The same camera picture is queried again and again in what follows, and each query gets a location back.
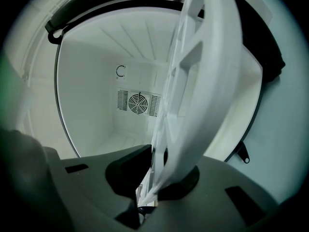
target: rectangular slot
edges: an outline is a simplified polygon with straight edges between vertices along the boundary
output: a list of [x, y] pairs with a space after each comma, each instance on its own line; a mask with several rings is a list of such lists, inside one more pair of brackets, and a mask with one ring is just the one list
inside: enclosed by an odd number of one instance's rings
[[79, 164], [79, 165], [75, 165], [75, 166], [71, 166], [71, 167], [66, 167], [66, 171], [68, 174], [73, 173], [73, 172], [77, 172], [80, 170], [84, 170], [86, 168], [89, 168], [86, 164]]
[[118, 109], [123, 111], [127, 110], [127, 97], [128, 97], [128, 91], [118, 90], [118, 102], [117, 102]]
[[158, 116], [159, 106], [160, 106], [161, 97], [153, 95], [151, 97], [149, 115], [150, 116]]

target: small black bracket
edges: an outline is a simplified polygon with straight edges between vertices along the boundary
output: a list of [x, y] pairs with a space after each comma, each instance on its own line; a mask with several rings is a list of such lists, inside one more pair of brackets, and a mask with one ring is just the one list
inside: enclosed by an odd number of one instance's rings
[[54, 37], [54, 32], [55, 31], [50, 31], [49, 33], [48, 33], [48, 40], [49, 40], [49, 42], [51, 43], [51, 44], [61, 44], [61, 41], [62, 41], [62, 35], [60, 35], [58, 38], [55, 38]]
[[243, 160], [244, 163], [250, 162], [250, 157], [246, 148], [246, 145], [240, 141], [238, 145], [235, 148], [236, 153], [239, 155], [239, 157]]

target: fan grille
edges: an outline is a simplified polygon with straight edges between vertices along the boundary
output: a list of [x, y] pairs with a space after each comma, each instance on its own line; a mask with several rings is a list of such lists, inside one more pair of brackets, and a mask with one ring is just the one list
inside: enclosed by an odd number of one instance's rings
[[129, 99], [129, 108], [136, 114], [142, 114], [147, 111], [148, 102], [141, 94], [132, 95]]
[[149, 115], [150, 116], [158, 116], [159, 106], [160, 106], [161, 97], [153, 95], [150, 101], [149, 107]]
[[118, 103], [117, 108], [120, 110], [127, 110], [127, 97], [128, 91], [126, 90], [118, 90]]

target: ventilation fan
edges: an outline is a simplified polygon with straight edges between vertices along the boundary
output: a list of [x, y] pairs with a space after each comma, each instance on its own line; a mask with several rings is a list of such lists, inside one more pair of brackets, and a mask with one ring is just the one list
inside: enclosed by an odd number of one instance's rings
[[128, 106], [132, 112], [136, 114], [147, 114], [149, 96], [139, 93], [132, 93], [128, 102]]

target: gray plastic part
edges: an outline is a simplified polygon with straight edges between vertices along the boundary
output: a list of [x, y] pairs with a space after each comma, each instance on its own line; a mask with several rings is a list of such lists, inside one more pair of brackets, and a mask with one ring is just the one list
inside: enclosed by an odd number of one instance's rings
[[[5, 188], [15, 193], [14, 200], [23, 202], [24, 210], [32, 211], [35, 223], [41, 219], [40, 224], [49, 226], [49, 230], [134, 231], [115, 220], [131, 200], [113, 192], [105, 170], [112, 161], [143, 145], [105, 155], [60, 160], [56, 150], [44, 148], [19, 132], [3, 131], [0, 139], [6, 142], [1, 149], [4, 177], [9, 181]], [[78, 164], [88, 168], [67, 173], [65, 167]], [[202, 157], [197, 166], [200, 178], [193, 190], [180, 200], [160, 201], [139, 231], [246, 230], [241, 214], [225, 191], [230, 187], [240, 187], [266, 215], [276, 210], [276, 202], [266, 191], [225, 162]]]

